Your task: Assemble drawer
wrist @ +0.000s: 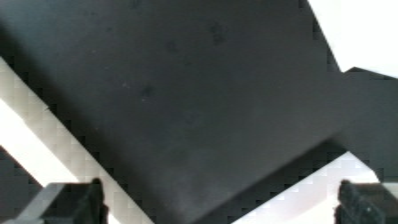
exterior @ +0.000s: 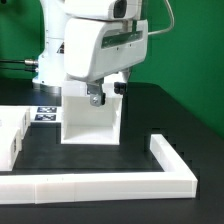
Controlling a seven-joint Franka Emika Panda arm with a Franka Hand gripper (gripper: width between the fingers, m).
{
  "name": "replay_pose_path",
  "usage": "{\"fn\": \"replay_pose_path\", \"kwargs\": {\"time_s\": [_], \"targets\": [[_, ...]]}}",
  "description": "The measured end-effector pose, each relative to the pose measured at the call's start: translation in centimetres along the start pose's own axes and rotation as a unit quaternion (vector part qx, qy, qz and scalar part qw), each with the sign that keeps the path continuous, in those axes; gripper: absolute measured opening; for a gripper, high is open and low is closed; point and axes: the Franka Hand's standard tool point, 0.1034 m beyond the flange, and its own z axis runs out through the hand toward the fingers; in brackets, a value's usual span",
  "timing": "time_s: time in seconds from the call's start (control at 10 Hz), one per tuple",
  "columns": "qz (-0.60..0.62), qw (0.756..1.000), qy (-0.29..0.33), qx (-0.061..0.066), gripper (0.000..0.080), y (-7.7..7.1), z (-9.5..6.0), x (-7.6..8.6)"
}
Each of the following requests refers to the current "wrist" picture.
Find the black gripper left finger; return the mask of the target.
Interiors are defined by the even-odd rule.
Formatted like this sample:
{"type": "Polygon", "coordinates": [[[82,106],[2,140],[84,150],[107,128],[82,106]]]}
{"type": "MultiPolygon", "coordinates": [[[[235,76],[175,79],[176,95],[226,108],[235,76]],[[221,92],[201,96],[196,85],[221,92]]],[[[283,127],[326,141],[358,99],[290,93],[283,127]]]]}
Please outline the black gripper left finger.
{"type": "Polygon", "coordinates": [[[109,224],[104,184],[50,183],[13,219],[13,224],[109,224]]]}

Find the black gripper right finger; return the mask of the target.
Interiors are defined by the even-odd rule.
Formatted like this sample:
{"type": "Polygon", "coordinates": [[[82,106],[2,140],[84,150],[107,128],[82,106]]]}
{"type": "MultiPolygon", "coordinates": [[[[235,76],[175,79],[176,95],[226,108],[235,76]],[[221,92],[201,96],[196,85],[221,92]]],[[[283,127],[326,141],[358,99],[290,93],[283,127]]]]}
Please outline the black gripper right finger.
{"type": "Polygon", "coordinates": [[[335,224],[398,224],[398,182],[342,181],[335,224]]]}

